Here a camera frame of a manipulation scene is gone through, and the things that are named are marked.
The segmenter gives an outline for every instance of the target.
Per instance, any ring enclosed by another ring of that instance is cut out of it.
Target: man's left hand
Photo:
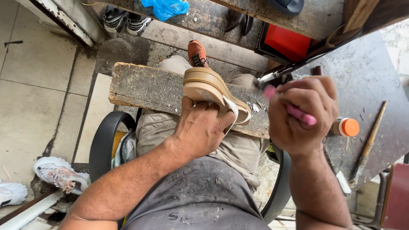
[[[223,130],[234,122],[234,113],[229,111],[217,117],[220,106],[208,102],[194,102],[184,96],[182,98],[182,113],[174,134],[169,138],[182,148],[181,158],[191,160],[214,152],[222,142]]]

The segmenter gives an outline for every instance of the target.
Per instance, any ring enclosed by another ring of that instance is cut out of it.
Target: black chair
[[[135,130],[140,115],[141,109],[138,110],[135,122],[128,113],[114,111],[101,122],[91,144],[89,160],[91,182],[111,170],[112,147],[119,124],[123,122],[128,129]],[[291,197],[289,186],[291,158],[286,151],[282,150],[277,150],[276,156],[280,163],[279,173],[273,192],[261,211],[266,224],[271,223],[281,213]]]

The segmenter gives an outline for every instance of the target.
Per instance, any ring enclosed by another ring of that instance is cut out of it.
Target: forearm
[[[290,190],[298,211],[325,223],[352,226],[345,197],[322,149],[292,159]]]
[[[179,158],[179,151],[180,146],[168,138],[147,154],[109,171],[84,191],[70,209],[69,217],[121,219],[158,180],[190,161]]]

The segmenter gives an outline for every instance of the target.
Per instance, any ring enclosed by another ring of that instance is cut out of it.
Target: orange bottle cap
[[[346,119],[342,122],[342,132],[349,137],[359,133],[359,123],[355,119]]]

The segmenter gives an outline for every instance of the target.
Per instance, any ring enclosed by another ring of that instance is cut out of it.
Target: dirty shirt
[[[201,157],[159,181],[127,216],[123,230],[270,229],[244,178]]]

